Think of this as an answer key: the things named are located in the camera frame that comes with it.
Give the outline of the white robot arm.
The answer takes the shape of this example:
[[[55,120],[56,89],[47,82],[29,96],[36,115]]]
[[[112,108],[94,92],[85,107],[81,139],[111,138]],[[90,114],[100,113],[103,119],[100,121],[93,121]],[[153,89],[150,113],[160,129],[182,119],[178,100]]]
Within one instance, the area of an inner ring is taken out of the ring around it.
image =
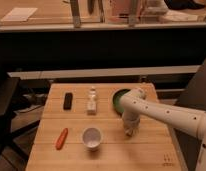
[[[146,99],[141,88],[131,89],[120,97],[125,133],[131,136],[145,115],[170,125],[202,141],[195,171],[206,171],[206,111],[165,105]]]

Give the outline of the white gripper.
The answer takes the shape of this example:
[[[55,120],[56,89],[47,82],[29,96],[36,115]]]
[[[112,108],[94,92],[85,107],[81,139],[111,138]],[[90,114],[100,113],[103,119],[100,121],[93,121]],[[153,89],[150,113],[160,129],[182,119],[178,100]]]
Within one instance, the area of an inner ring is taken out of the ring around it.
[[[140,116],[124,112],[122,115],[123,126],[126,133],[133,133],[138,127]]]

